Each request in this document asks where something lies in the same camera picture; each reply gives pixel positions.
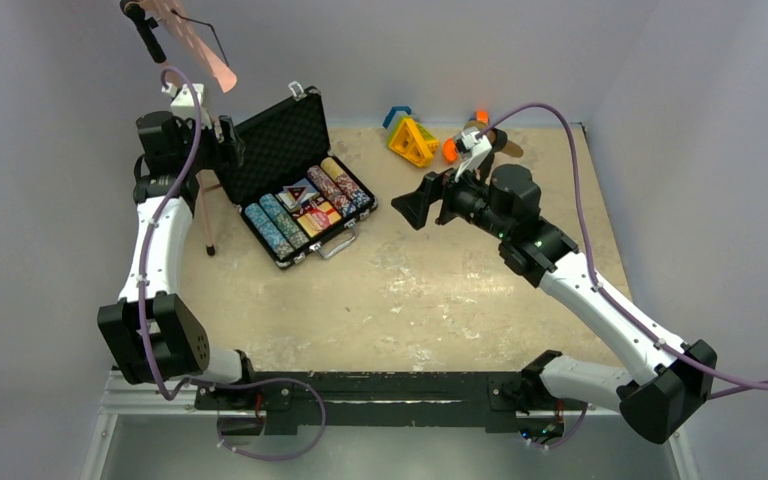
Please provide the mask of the black poker chip case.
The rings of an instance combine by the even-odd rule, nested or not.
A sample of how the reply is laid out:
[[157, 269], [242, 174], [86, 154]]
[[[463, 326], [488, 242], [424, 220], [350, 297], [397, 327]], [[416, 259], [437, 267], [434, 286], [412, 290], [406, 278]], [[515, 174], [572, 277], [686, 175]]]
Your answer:
[[[378, 206], [372, 192], [333, 155], [319, 90], [315, 87], [304, 88], [297, 82], [290, 83], [289, 88], [291, 97], [236, 125], [237, 132], [245, 142], [243, 166], [239, 169], [214, 170], [219, 184], [239, 210], [242, 220], [280, 269], [290, 268], [313, 253], [329, 259], [342, 251], [349, 246], [348, 241], [329, 252], [323, 246], [345, 231], [353, 232], [356, 224]], [[245, 216], [244, 208], [252, 203], [259, 204], [259, 199], [265, 194], [276, 197], [285, 185], [302, 178], [309, 179], [307, 169], [311, 166], [320, 167], [320, 163], [327, 157], [333, 157], [366, 191], [372, 202], [362, 208], [357, 207], [354, 214], [342, 217], [341, 221], [316, 238], [309, 238], [302, 248], [294, 248], [289, 257], [278, 259]]]

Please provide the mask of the green 20 chip stack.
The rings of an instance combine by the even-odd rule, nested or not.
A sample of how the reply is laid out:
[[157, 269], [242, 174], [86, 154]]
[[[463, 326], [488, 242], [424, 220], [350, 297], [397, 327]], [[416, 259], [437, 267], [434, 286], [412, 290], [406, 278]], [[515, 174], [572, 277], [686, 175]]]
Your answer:
[[309, 241], [306, 233], [297, 225], [274, 195], [263, 195], [259, 199], [259, 205], [295, 249], [302, 248]]

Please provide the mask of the blue playing card box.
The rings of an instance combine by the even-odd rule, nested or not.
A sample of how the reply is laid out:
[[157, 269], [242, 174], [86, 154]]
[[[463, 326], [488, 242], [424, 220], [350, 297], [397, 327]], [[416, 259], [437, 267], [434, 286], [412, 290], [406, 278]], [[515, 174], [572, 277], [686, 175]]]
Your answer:
[[305, 205], [320, 195], [318, 188], [307, 178], [285, 185], [276, 194], [277, 200], [289, 213], [299, 213]]

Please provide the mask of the red triangular button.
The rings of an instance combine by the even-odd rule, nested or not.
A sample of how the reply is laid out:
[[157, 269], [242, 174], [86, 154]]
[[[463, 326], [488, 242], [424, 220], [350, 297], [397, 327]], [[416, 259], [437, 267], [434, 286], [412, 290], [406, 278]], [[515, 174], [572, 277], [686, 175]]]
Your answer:
[[282, 191], [282, 199], [289, 208], [295, 208], [303, 202], [308, 193], [305, 186], [285, 186]]

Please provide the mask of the red playing card box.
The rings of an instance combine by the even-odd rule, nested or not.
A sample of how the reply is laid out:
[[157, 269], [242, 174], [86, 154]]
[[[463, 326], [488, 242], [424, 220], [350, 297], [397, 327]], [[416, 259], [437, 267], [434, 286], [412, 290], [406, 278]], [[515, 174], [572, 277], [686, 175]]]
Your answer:
[[303, 202], [292, 217], [309, 238], [316, 238], [342, 220], [337, 209], [320, 197]]

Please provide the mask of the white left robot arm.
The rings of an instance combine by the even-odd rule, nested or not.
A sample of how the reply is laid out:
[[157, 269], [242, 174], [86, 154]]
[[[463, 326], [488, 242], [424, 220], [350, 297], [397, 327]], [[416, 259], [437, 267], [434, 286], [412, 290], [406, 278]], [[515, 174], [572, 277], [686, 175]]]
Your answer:
[[211, 341], [180, 296], [197, 175], [241, 165], [244, 144], [227, 115], [197, 131], [192, 119], [155, 111], [139, 117], [136, 127], [144, 150], [133, 169], [138, 236], [116, 302], [98, 310], [99, 330], [128, 383], [219, 385], [232, 408], [247, 408], [258, 395], [250, 359]]

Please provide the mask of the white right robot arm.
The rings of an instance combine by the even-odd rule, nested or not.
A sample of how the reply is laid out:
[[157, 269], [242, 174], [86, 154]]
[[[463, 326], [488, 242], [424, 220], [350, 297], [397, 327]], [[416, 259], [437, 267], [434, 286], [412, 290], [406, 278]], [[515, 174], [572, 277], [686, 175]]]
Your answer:
[[522, 410], [561, 399], [619, 413], [647, 441], [666, 442], [708, 400], [713, 378], [679, 359], [684, 354], [715, 367], [705, 341], [689, 344], [642, 314], [599, 274], [560, 228], [540, 214], [541, 190], [529, 169], [504, 164], [482, 182], [472, 172], [429, 173], [392, 207], [419, 230], [439, 202], [436, 224], [461, 218], [499, 242], [505, 265], [572, 312], [620, 360], [618, 368], [547, 350], [521, 372], [514, 390]]

